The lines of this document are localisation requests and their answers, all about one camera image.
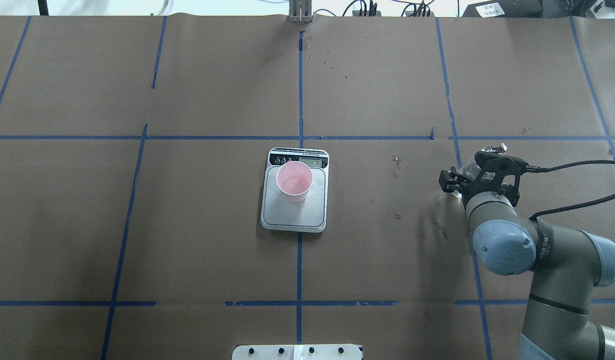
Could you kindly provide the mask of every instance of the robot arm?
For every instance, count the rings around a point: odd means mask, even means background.
[[[525,219],[514,206],[527,162],[515,157],[477,152],[483,170],[476,178],[452,168],[442,171],[443,191],[458,190],[474,251],[499,275],[534,272],[520,335],[520,360],[615,359],[615,330],[588,321],[593,287],[615,280],[615,244],[582,230]],[[483,180],[484,173],[495,173]],[[507,175],[515,183],[502,183]]]

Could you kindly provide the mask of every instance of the label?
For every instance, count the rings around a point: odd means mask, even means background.
[[[494,16],[506,14],[498,2],[476,6],[475,9],[478,12],[478,14],[481,16],[481,18],[492,18]]]

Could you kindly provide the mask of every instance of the black device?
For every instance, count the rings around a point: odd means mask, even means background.
[[[467,5],[464,18],[542,18],[540,0],[494,0]]]

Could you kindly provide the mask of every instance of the black cable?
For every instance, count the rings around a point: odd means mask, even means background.
[[[414,11],[417,11],[417,4],[413,2],[408,2],[408,4],[405,5],[405,7],[403,8],[403,12],[401,12],[401,16],[403,16],[406,13],[406,10],[412,5],[414,6]]]
[[[551,173],[552,171],[566,169],[566,168],[569,168],[569,167],[586,166],[586,165],[590,165],[590,164],[611,164],[611,165],[615,165],[615,160],[585,160],[585,161],[570,162],[569,164],[562,164],[560,166],[548,167],[548,168],[543,168],[543,167],[540,167],[540,166],[528,166],[526,171],[528,173],[535,173],[535,174],[538,174],[538,173]],[[556,214],[556,213],[568,212],[570,210],[575,210],[575,209],[592,207],[593,205],[602,204],[602,203],[605,203],[607,201],[614,200],[614,199],[615,199],[615,193],[614,194],[610,194],[609,196],[598,198],[597,200],[577,203],[576,205],[559,207],[557,209],[552,209],[552,210],[539,211],[539,212],[536,212],[535,214],[533,214],[532,216],[530,216],[529,219],[532,220],[532,221],[535,221],[538,217],[540,217],[542,215]]]
[[[552,171],[557,171],[557,170],[561,170],[561,169],[566,169],[569,167],[577,167],[577,166],[587,166],[590,164],[611,164],[611,165],[615,165],[615,160],[585,160],[585,161],[577,161],[577,162],[570,162],[569,164],[562,164],[559,166],[555,166],[555,167],[539,167],[539,166],[528,166],[527,167],[527,172],[528,173],[550,173]]]
[[[38,14],[48,16],[48,0],[38,0]]]
[[[317,12],[328,12],[330,14],[332,14],[333,16],[337,16],[337,14],[333,13],[332,11],[328,10],[328,9],[318,9],[314,11],[314,14],[316,14]]]
[[[598,205],[598,204],[605,203],[607,201],[614,200],[614,199],[615,199],[615,193],[611,194],[610,196],[598,198],[597,200],[577,203],[577,205],[570,205],[570,206],[559,207],[557,209],[552,209],[552,210],[539,211],[536,214],[530,216],[529,219],[532,221],[535,221],[538,217],[542,215],[556,214],[556,213],[568,212],[570,210],[575,210],[575,209],[587,208],[587,207],[591,207],[592,205]]]
[[[347,11],[350,9],[350,7],[352,7],[354,5],[354,3],[356,2],[362,2],[363,3],[363,7],[365,8],[365,10],[368,9],[368,3],[365,2],[365,0],[354,0],[353,2],[350,2],[348,7],[345,8],[345,11],[343,12],[343,14],[341,16],[346,16]]]

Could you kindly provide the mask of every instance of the metal bracket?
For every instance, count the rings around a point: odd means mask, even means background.
[[[312,0],[289,0],[290,23],[312,23]]]

